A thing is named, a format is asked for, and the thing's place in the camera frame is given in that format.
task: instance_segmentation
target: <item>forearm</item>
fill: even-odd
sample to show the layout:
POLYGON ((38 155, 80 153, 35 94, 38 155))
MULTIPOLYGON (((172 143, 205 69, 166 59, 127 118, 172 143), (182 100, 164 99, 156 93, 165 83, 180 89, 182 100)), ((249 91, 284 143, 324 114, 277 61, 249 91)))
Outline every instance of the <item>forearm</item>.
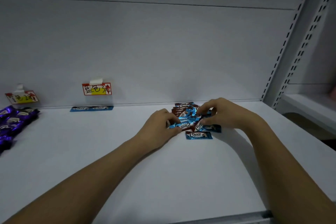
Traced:
POLYGON ((264 177, 271 210, 281 223, 331 223, 336 206, 260 117, 244 129, 264 177))
POLYGON ((5 223, 91 223, 119 182, 147 153, 148 149, 132 138, 44 193, 5 223))

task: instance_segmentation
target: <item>pile of purple candy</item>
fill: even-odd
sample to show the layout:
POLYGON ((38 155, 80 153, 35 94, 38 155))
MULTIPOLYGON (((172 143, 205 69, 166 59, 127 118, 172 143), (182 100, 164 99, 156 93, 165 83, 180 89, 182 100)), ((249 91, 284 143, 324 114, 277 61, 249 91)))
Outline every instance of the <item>pile of purple candy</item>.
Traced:
POLYGON ((8 106, 0 110, 0 154, 11 148, 13 139, 23 128, 38 118, 37 109, 8 106))

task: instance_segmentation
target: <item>price tag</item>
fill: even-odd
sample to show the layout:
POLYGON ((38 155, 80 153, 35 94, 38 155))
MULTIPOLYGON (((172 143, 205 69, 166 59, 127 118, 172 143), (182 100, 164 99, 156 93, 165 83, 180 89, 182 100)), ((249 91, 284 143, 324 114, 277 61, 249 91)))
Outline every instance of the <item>price tag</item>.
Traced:
POLYGON ((32 90, 24 91, 24 93, 22 92, 20 94, 17 94, 15 92, 6 93, 5 95, 12 104, 24 104, 39 101, 34 91, 32 90))
POLYGON ((112 95, 111 83, 103 82, 102 84, 90 85, 89 83, 82 84, 84 95, 112 95))

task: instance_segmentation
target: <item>pile of blue candy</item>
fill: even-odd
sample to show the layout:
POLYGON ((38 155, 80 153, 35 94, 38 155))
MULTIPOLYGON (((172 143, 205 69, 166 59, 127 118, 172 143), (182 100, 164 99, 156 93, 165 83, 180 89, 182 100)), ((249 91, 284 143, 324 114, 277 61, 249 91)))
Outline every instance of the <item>pile of blue candy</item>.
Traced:
POLYGON ((0 110, 0 154, 11 148, 15 136, 38 118, 37 109, 8 106, 0 110))
POLYGON ((212 139, 210 132, 221 133, 220 125, 204 126, 201 124, 202 118, 211 117, 211 110, 199 116, 196 115, 199 107, 200 106, 194 102, 175 103, 175 107, 173 107, 171 111, 179 118, 181 123, 175 123, 171 125, 170 128, 180 127, 182 131, 185 131, 185 137, 189 140, 212 139))

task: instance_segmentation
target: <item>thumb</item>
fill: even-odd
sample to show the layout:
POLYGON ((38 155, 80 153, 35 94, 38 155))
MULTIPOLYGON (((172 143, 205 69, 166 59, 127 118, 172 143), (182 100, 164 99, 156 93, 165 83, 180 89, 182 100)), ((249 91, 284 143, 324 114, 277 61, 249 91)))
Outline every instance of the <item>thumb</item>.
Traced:
POLYGON ((167 130, 168 130, 169 138, 172 138, 172 137, 178 135, 182 131, 182 129, 180 127, 167 128, 167 130))
POLYGON ((215 115, 215 116, 212 116, 212 117, 209 117, 209 118, 203 118, 203 119, 201 120, 201 124, 202 124, 202 125, 212 125, 212 124, 216 124, 216 120, 217 120, 216 115, 215 115))

